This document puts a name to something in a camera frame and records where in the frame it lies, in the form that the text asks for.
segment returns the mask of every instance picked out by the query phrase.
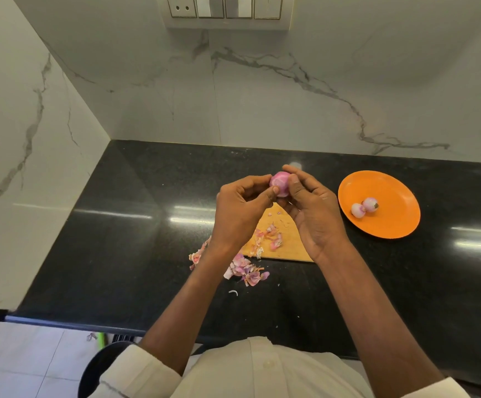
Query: orange plate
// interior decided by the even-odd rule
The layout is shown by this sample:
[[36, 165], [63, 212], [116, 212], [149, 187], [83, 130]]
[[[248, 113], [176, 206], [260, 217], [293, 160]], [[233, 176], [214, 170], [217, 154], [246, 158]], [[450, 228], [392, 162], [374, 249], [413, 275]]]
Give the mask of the orange plate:
[[[351, 213], [354, 203], [368, 197], [378, 201], [375, 212], [358, 219]], [[416, 197], [394, 177], [386, 173], [362, 170], [351, 173], [338, 187], [338, 201], [343, 213], [358, 228], [373, 236], [397, 239], [416, 230], [421, 211]]]

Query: kitchen counter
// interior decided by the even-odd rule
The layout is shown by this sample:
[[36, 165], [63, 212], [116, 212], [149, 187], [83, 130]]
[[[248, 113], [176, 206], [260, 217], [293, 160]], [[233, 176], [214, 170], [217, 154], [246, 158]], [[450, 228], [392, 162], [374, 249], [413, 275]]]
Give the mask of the kitchen counter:
[[[378, 239], [344, 218], [347, 232], [438, 367], [481, 384], [481, 163], [111, 141], [8, 321], [143, 335], [191, 273], [187, 257], [211, 234], [220, 186], [291, 161], [335, 191], [357, 170], [412, 190], [422, 213], [413, 234]], [[256, 287], [219, 285], [199, 341], [264, 335], [357, 356], [316, 265], [262, 266], [270, 276]]]

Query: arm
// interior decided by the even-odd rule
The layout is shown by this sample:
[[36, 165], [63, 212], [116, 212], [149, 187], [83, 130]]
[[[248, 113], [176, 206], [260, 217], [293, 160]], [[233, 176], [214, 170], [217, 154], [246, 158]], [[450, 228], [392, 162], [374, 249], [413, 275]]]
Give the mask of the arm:
[[139, 346], [183, 374], [211, 299], [233, 257], [255, 231], [279, 188], [271, 175], [248, 176], [220, 189], [209, 246], [187, 282], [147, 331]]
[[284, 170], [291, 197], [279, 204], [331, 289], [377, 398], [399, 398], [443, 380], [347, 238], [336, 195], [311, 175]]

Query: forearm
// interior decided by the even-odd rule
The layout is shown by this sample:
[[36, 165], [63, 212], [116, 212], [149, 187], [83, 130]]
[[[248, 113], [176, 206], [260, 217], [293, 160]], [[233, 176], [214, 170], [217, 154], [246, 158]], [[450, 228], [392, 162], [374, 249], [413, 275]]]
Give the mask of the forearm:
[[217, 286], [235, 253], [230, 255], [208, 247], [180, 292], [139, 343], [141, 348], [180, 375]]
[[378, 398], [398, 398], [443, 379], [350, 242], [319, 263]]

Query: person's left arm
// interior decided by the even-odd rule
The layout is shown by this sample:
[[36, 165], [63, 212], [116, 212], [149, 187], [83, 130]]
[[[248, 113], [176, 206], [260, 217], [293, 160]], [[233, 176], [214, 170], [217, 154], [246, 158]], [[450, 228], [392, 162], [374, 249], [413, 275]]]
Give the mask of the person's left arm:
[[276, 200], [279, 188], [269, 187], [270, 178], [270, 174], [248, 176], [220, 188], [209, 246], [180, 292], [139, 343], [180, 375], [226, 269], [252, 237], [264, 210]]

